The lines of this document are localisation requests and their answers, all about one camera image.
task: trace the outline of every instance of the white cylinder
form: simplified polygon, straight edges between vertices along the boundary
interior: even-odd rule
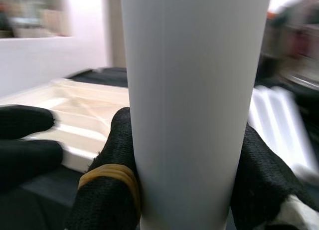
[[[122,0],[142,230],[222,230],[269,0]]]

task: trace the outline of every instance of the rubber band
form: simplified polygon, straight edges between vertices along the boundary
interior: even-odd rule
[[[88,182],[96,179],[97,177],[111,177],[125,183],[132,194],[138,218],[140,218],[141,199],[139,184],[134,176],[133,171],[130,168],[121,164],[104,164],[102,166],[99,166],[98,168],[85,173],[80,178],[78,189],[86,185]]]

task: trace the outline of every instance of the white tube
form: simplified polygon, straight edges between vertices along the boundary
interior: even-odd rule
[[[269,0],[122,0],[142,230],[226,224]]]

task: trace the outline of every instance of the yellow rubber band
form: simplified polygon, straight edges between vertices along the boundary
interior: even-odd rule
[[[120,164],[102,165],[84,174],[80,178],[78,189],[80,189],[82,186],[84,186],[85,184],[94,180],[97,177],[111,177],[125,183],[132,194],[134,204],[137,210],[138,218],[140,219],[141,199],[140,199],[140,192],[139,192],[139,184],[134,176],[133,171],[130,168]]]

